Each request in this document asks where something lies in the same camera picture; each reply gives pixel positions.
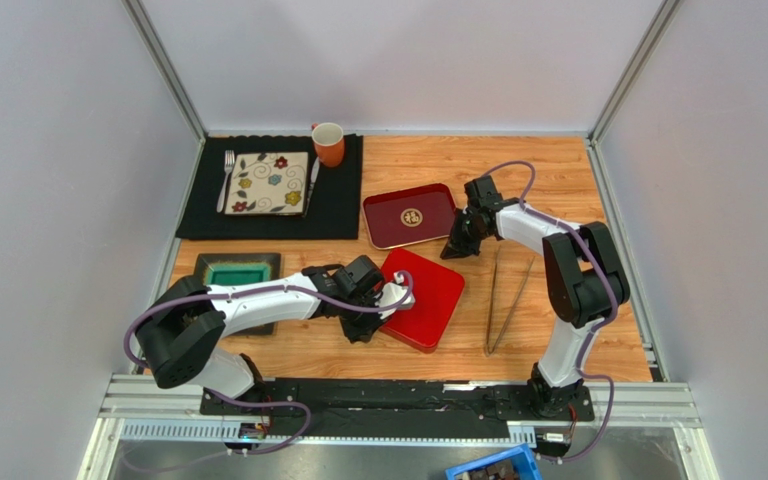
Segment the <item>red chocolate serving tray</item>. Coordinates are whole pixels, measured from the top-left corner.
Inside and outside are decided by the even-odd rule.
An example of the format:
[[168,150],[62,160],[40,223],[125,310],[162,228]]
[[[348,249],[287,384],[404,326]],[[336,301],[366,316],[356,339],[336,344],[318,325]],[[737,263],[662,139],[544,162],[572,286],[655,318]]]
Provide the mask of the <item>red chocolate serving tray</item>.
[[456,205],[448,186],[433,183],[369,196],[362,211],[371,245],[389,250],[446,238]]

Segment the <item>red tin lid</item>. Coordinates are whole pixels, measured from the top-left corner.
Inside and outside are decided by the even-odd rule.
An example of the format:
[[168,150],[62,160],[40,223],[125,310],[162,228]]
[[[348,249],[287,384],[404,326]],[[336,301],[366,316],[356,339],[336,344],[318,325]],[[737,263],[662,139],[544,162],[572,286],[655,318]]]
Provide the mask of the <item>red tin lid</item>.
[[410,309],[397,311],[380,331],[420,352],[433,353],[464,291],[464,277],[401,248],[388,254],[381,270],[388,278],[397,271],[409,272],[415,283],[415,303]]

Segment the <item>metal serving tongs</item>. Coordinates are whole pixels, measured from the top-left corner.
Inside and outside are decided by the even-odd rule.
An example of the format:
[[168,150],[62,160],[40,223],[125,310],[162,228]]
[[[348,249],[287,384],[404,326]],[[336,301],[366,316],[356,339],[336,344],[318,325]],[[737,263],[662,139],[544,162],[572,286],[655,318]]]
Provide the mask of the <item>metal serving tongs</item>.
[[526,291],[531,273],[534,266],[534,259],[528,261],[525,269],[520,275],[520,281],[517,289],[514,291],[509,302],[505,303],[503,298],[503,267],[506,250],[500,247],[494,255],[494,263],[491,277],[490,297],[485,324],[484,337],[484,355],[492,357],[499,350],[507,331],[517,312],[519,303]]

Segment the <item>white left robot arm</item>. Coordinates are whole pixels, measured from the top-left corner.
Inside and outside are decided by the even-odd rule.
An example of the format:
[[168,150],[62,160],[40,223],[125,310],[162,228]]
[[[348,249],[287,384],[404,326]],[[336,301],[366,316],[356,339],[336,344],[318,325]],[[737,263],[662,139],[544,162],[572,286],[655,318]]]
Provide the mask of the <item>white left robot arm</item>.
[[251,407],[260,374],[248,357],[220,347],[222,339],[266,324],[336,318],[349,342],[366,343],[395,313],[413,307],[414,287],[409,272],[386,278],[366,255],[241,286],[204,284],[189,275],[131,323],[124,351],[151,371],[160,389],[197,385]]

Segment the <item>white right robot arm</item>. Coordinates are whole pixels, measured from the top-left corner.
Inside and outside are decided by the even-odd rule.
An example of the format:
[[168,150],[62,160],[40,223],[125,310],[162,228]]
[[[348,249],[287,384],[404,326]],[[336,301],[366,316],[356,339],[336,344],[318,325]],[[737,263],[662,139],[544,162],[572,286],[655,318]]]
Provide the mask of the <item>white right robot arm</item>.
[[456,213],[441,259],[477,256],[482,241],[490,237],[514,241],[543,258],[556,320],[528,384],[531,409],[549,418],[576,397],[598,331],[630,298],[615,242],[601,222],[571,223],[521,199],[504,198],[489,176],[467,182],[464,189],[467,204]]

